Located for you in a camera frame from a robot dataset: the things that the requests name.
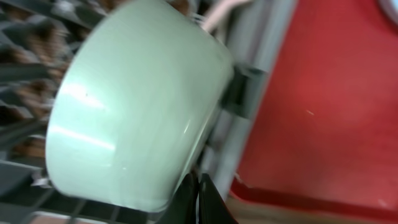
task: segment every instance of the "white round object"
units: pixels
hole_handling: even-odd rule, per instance
[[[46,138],[64,194],[158,212],[190,171],[232,58],[161,0],[128,2],[75,57]]]

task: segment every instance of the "pink handle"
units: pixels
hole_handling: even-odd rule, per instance
[[[251,1],[252,0],[219,0],[216,5],[206,13],[206,20],[201,25],[201,28],[210,33],[234,7]]]

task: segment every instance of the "red tray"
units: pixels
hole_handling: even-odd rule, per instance
[[[231,193],[398,222],[398,29],[377,1],[300,0]]]

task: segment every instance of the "white speck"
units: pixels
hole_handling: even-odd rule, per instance
[[[312,113],[311,111],[307,110],[307,113],[309,113],[310,115],[314,116],[314,113]]]
[[[383,199],[379,199],[379,204],[383,207],[386,208],[387,207],[387,203],[383,200]]]

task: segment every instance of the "red surface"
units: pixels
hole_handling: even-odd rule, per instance
[[[377,1],[299,1],[238,174],[252,202],[398,220],[398,31]]]

